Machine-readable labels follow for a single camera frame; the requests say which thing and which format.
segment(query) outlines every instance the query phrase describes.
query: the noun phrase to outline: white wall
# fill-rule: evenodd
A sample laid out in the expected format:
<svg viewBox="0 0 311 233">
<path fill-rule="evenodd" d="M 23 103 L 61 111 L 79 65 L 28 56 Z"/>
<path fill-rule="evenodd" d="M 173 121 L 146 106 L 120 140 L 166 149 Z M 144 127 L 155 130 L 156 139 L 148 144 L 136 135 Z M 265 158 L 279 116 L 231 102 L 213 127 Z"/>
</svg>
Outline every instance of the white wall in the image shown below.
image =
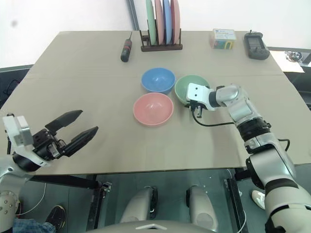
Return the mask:
<svg viewBox="0 0 311 233">
<path fill-rule="evenodd" d="M 134 0 L 139 26 L 147 29 L 145 0 Z M 181 28 L 263 33 L 270 47 L 311 49 L 311 0 L 178 0 Z"/>
<path fill-rule="evenodd" d="M 145 0 L 134 2 L 147 29 Z M 311 0 L 179 0 L 179 6 L 186 31 L 253 29 L 267 46 L 311 49 Z M 131 29 L 125 0 L 0 0 L 0 68 L 35 63 L 60 31 Z"/>
<path fill-rule="evenodd" d="M 60 31 L 131 29 L 125 0 L 0 0 L 0 68 L 34 64 Z"/>
</svg>

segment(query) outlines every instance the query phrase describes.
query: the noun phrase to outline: green plate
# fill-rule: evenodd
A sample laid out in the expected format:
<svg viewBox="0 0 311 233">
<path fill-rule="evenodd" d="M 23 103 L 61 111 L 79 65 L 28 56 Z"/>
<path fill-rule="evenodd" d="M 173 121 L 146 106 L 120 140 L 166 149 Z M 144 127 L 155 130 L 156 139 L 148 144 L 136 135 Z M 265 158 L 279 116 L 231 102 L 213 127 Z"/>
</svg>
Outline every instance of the green plate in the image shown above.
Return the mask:
<svg viewBox="0 0 311 233">
<path fill-rule="evenodd" d="M 151 0 L 146 0 L 146 7 L 147 7 L 147 18 L 148 18 L 150 42 L 151 42 L 151 45 L 155 45 L 156 44 L 156 23 L 155 23 L 154 7 L 152 6 Z"/>
<path fill-rule="evenodd" d="M 183 105 L 186 105 L 189 103 L 187 102 L 186 95 L 187 95 L 188 84 L 190 83 L 195 83 L 198 85 L 209 87 L 208 82 L 201 76 L 187 75 L 185 77 L 178 79 L 177 82 L 175 83 L 175 94 L 177 95 L 179 101 L 182 102 Z"/>
</svg>

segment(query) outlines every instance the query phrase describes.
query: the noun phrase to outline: metal table leg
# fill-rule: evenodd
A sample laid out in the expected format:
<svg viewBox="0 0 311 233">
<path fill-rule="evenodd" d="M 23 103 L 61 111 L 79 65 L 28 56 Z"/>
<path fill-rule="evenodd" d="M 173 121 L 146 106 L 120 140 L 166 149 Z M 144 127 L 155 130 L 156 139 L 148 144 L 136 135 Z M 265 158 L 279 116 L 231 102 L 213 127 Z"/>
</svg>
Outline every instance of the metal table leg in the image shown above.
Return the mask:
<svg viewBox="0 0 311 233">
<path fill-rule="evenodd" d="M 245 221 L 245 214 L 244 209 L 242 206 L 238 184 L 234 179 L 227 179 L 226 180 L 228 190 L 230 193 L 230 199 L 233 206 L 234 216 L 237 224 L 238 230 L 241 229 L 243 223 Z M 245 223 L 241 233 L 248 233 L 247 224 Z"/>
<path fill-rule="evenodd" d="M 251 173 L 249 170 L 244 170 L 243 168 L 236 168 L 234 177 L 237 181 L 245 180 L 251 178 Z"/>
<path fill-rule="evenodd" d="M 88 175 L 87 179 L 96 180 L 97 175 Z M 101 188 L 94 189 L 91 207 L 88 213 L 86 231 L 90 231 L 98 228 L 99 217 L 102 207 L 102 200 L 106 197 L 107 193 L 111 190 L 111 183 L 106 182 Z"/>
<path fill-rule="evenodd" d="M 31 181 L 52 183 L 58 185 L 65 185 L 78 188 L 96 189 L 102 186 L 101 182 L 96 180 L 84 179 L 75 176 L 33 176 Z"/>
</svg>

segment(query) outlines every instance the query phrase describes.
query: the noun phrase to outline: blue bowl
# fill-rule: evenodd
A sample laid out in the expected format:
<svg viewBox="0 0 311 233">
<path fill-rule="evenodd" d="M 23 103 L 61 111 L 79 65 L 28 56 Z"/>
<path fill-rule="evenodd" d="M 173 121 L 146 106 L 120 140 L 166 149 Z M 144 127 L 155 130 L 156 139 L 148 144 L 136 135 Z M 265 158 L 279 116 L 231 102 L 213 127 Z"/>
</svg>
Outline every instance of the blue bowl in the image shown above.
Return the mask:
<svg viewBox="0 0 311 233">
<path fill-rule="evenodd" d="M 149 92 L 169 94 L 175 84 L 175 75 L 165 68 L 153 68 L 141 78 L 141 85 Z"/>
</svg>

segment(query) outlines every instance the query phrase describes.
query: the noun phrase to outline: black device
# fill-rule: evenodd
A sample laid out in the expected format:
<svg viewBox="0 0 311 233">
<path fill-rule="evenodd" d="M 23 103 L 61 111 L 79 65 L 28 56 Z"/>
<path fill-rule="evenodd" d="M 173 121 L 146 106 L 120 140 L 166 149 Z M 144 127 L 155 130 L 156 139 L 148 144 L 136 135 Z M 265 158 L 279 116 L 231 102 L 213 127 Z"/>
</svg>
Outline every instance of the black device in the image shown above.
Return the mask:
<svg viewBox="0 0 311 233">
<path fill-rule="evenodd" d="M 249 58 L 265 60 L 269 57 L 270 52 L 263 43 L 262 36 L 262 33 L 252 33 L 252 30 L 245 34 L 244 41 Z"/>
<path fill-rule="evenodd" d="M 123 49 L 122 49 L 122 53 L 121 53 L 121 61 L 123 62 L 127 62 L 128 58 L 130 56 L 131 53 L 131 48 L 132 48 L 132 41 L 131 41 L 131 36 L 132 36 L 132 32 L 130 34 L 130 37 L 128 39 L 125 40 Z"/>
</svg>

